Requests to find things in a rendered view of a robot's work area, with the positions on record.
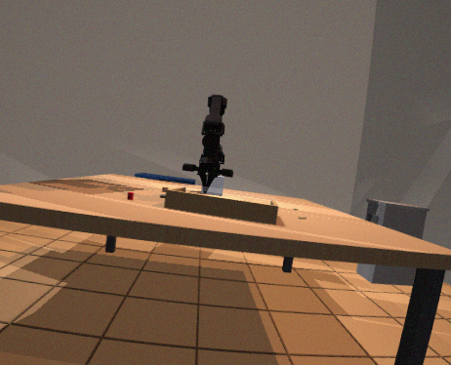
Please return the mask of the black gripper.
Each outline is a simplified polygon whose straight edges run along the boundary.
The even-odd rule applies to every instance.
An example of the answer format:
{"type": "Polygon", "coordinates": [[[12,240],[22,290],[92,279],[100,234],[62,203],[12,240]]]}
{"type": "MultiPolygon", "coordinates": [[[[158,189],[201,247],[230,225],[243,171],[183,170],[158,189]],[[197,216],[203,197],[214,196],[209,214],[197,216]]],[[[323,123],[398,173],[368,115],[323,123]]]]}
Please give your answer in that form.
{"type": "MultiPolygon", "coordinates": [[[[210,157],[211,154],[214,154],[213,156],[215,158],[218,158],[218,152],[212,152],[212,151],[203,151],[203,154],[205,154],[205,157],[210,157]]],[[[222,170],[218,170],[216,168],[214,168],[214,171],[200,171],[200,167],[196,167],[196,165],[194,164],[187,164],[184,163],[183,164],[183,171],[198,171],[197,175],[200,176],[200,179],[202,181],[202,185],[203,186],[209,186],[212,183],[212,181],[214,180],[214,178],[218,177],[218,174],[223,175],[224,177],[233,177],[233,171],[229,170],[229,169],[222,169],[222,170]],[[210,173],[210,175],[208,175],[208,181],[207,181],[207,175],[205,175],[206,173],[210,173]],[[206,184],[207,183],[207,184],[206,184]]]]}

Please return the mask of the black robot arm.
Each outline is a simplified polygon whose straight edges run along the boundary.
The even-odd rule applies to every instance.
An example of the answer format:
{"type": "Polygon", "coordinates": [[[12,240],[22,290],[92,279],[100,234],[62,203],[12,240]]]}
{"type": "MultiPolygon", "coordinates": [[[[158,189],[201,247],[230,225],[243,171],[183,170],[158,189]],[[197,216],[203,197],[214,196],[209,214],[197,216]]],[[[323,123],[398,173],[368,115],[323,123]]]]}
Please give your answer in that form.
{"type": "Polygon", "coordinates": [[[225,164],[225,155],[223,153],[223,147],[220,144],[220,137],[225,134],[225,125],[222,122],[222,116],[225,114],[226,104],[227,99],[222,95],[211,95],[208,98],[210,114],[205,117],[201,132],[201,135],[205,135],[202,139],[203,151],[218,152],[219,154],[218,158],[215,158],[214,154],[211,154],[210,157],[205,157],[205,154],[201,154],[199,160],[200,171],[212,172],[214,168],[220,170],[221,164],[225,164]]]}

